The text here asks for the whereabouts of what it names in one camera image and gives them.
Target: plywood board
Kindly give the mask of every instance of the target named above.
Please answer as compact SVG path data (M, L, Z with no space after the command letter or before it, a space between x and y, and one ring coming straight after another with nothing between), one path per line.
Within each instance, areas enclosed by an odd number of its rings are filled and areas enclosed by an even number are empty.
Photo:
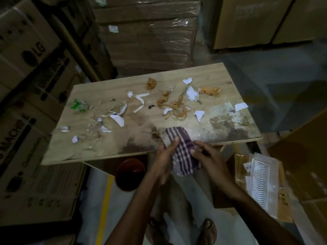
M158 82L153 90L145 88L149 77ZM157 106L148 108L151 104L156 105L161 92L170 86L173 86L174 90L169 96L168 103L176 101L187 87L183 79L189 77L193 77L191 85L195 90L201 86L214 86L221 88L221 91L217 96L201 94L202 105L188 100L184 95L183 103L190 106L191 110L183 121L177 120L173 115L165 119L162 116L163 109ZM128 91L134 94L150 93L143 97L145 106L137 113L133 111L141 103L136 98L129 99ZM83 100L94 108L85 113L79 113L71 109L74 99ZM111 133L101 134L100 138L97 135L87 136L91 119L96 120L101 114L108 112L122 101L128 102L128 107L122 115L125 120L124 127L121 128L108 117L103 119L103 125L111 130ZM206 141L216 145L259 140L261 134L248 109L235 111L234 105L242 102L242 97L222 63L76 85L57 128L53 131L51 143L42 164L146 154L156 150L158 146L158 141L153 139L151 134L153 127L163 129L182 126L192 140ZM205 111L201 122L197 121L194 115L195 110ZM60 126L69 126L70 132L60 132ZM81 136L82 139L77 143L72 143L72 138L76 135Z

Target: foot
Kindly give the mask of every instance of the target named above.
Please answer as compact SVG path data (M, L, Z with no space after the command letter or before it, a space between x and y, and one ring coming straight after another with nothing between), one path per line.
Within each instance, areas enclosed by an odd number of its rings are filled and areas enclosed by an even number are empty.
M202 224L197 245L213 245L217 239L217 230L214 222L206 218Z
M163 232L161 231L161 229L159 227L159 223L157 222L156 219L151 217L148 224L149 224L148 225L149 229L148 229L148 232L146 232L147 233L146 235L147 235L149 242L152 245L171 245L165 239L165 236L164 236Z

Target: lg logo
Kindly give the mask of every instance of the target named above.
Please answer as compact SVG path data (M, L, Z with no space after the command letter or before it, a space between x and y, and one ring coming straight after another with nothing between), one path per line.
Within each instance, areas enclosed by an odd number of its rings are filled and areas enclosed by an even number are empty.
M32 47L32 51L34 53L30 51L23 51L22 58L24 59L25 63L27 63L31 67L35 67L38 65L38 57L42 56L42 54L45 52L45 48L40 42L37 42L35 44L35 48Z

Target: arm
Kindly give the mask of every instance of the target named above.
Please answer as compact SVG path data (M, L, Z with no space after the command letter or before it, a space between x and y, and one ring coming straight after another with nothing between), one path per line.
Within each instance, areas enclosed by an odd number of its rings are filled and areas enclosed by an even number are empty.
M192 156L201 162L210 179L231 200L259 244L300 244L235 183L218 150L200 141L194 141L194 144L199 148L191 151ZM202 150L205 150L208 156L205 156Z
M114 228L105 245L142 244L154 201L170 173L170 155L177 148L179 137L165 149L158 148L156 159L137 189L132 201Z

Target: yellow floor line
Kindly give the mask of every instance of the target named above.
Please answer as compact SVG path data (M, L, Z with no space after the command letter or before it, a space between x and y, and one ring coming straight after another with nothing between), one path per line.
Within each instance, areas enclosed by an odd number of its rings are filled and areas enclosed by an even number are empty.
M107 213L108 213L110 192L111 192L111 187L112 187L113 181L114 181L114 177L112 175L108 175L106 192L104 194L104 199L102 202L102 210L101 210L98 234L96 235L96 244L95 245L102 244L104 229L106 228L106 223L107 223Z

